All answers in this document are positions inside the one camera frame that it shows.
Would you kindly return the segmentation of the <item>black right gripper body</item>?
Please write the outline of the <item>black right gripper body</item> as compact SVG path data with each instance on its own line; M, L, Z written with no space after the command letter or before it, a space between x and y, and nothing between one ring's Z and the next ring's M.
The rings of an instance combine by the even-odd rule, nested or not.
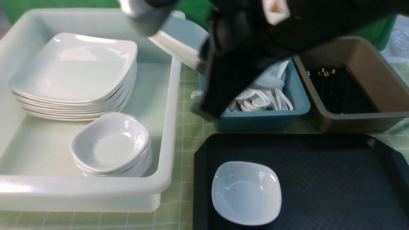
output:
M279 38L287 21L271 25L258 6L213 7L207 19L209 36L200 51L206 85L192 112L207 121L218 120L267 67L290 57L293 52Z

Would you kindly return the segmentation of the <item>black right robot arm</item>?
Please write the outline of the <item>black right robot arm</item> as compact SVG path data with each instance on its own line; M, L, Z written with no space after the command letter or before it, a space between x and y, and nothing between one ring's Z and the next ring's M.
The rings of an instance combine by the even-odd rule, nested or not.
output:
M407 0L212 0L199 54L167 52L206 76L192 112L213 122L270 65L394 14Z

